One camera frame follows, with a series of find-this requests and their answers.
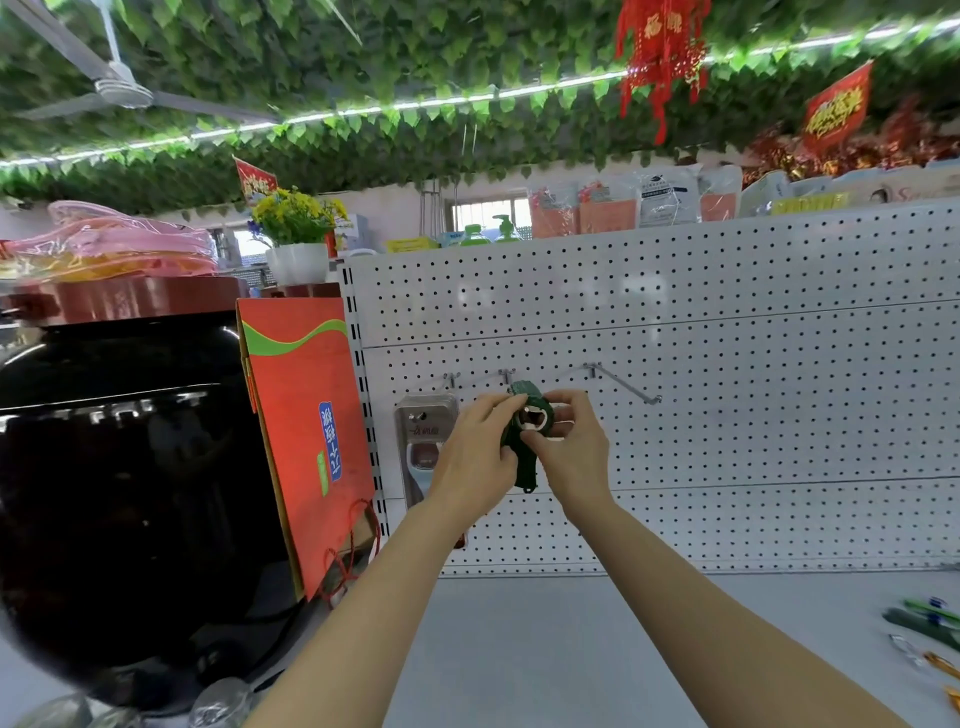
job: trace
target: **soap dispenser bottle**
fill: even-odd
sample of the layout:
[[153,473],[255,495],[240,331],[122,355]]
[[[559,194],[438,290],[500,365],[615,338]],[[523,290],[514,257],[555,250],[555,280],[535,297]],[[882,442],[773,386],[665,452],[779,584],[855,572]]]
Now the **soap dispenser bottle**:
[[467,234],[463,240],[460,241],[461,245],[487,245],[490,243],[483,233],[480,231],[482,228],[479,225],[467,225],[464,228],[464,232]]
[[500,221],[500,236],[494,240],[494,243],[518,243],[522,238],[517,237],[514,232],[514,223],[510,215],[494,215]]

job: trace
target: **perforated metal panel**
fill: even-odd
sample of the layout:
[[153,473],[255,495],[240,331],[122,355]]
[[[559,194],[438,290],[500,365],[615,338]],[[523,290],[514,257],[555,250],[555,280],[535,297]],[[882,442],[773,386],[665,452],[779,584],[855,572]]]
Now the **perforated metal panel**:
[[[949,200],[352,261],[391,527],[394,404],[449,373],[470,402],[516,369],[590,392],[617,498],[704,569],[957,560],[958,221]],[[540,484],[444,574],[599,570]],[[665,498],[672,521],[646,510]]]
[[958,211],[950,200],[359,259],[361,336],[366,348],[957,298]]
[[[360,396],[360,406],[363,409],[364,426],[367,429],[367,443],[370,445],[370,464],[373,475],[373,509],[380,522],[381,542],[386,543],[390,536],[390,517],[387,512],[387,502],[383,493],[383,479],[380,477],[380,463],[377,459],[377,447],[373,437],[373,414],[370,406],[370,387],[367,384],[367,369],[364,366],[364,354],[360,345],[360,327],[357,322],[357,312],[353,285],[349,271],[341,266],[340,292],[344,300],[344,323],[347,324],[347,339],[350,344],[350,353],[353,355],[353,371],[356,376],[357,392]],[[396,513],[395,522],[400,522],[403,511]]]

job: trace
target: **artificial ivy leaves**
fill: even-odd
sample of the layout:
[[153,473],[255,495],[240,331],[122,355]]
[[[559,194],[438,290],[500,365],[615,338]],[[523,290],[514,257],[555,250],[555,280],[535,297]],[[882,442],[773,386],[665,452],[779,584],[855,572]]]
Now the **artificial ivy leaves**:
[[[907,11],[917,16],[939,10],[939,3],[926,0],[869,9],[810,0],[786,5],[716,0],[705,29],[714,55],[818,29],[866,27]],[[28,199],[80,197],[147,212],[236,197],[232,154],[271,169],[286,185],[323,192],[452,180],[467,172],[499,175],[558,158],[600,166],[652,146],[655,127],[646,105],[640,99],[626,119],[618,119],[610,81],[496,98],[501,88],[607,67],[616,3],[357,0],[342,10],[363,46],[321,0],[117,0],[114,17],[121,53],[140,83],[237,106],[273,105],[286,118],[419,98],[494,98],[184,140],[95,162],[0,168],[0,192]],[[64,0],[55,12],[108,57],[92,5]],[[8,12],[0,20],[0,43],[5,53],[10,49],[0,61],[0,156],[46,157],[231,125],[171,109],[110,109],[41,123],[11,117],[14,110],[87,93],[90,81]],[[935,113],[946,114],[957,100],[956,44],[945,36],[918,45],[920,40],[922,34],[897,35],[871,46],[876,77],[884,79],[871,112],[885,116],[914,89]],[[796,121],[810,96],[864,60],[855,43],[806,53],[734,54],[713,66],[697,107],[683,94],[671,102],[665,146],[742,146],[772,122]]]

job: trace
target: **potted plant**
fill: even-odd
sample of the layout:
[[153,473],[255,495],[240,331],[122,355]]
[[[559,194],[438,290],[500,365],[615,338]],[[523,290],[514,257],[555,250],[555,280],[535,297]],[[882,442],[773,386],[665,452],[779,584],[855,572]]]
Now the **potted plant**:
[[267,264],[277,285],[326,281],[338,218],[347,218],[339,200],[316,200],[295,187],[278,188],[256,204],[253,221],[270,238]]

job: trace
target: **blue label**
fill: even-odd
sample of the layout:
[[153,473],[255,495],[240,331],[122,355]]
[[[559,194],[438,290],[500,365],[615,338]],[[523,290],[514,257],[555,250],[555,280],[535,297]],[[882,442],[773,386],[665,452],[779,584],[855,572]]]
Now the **blue label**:
[[328,401],[320,403],[320,422],[324,426],[326,461],[330,464],[330,480],[336,482],[344,474],[344,464],[340,459],[340,444],[337,442],[337,424],[333,419],[333,405]]

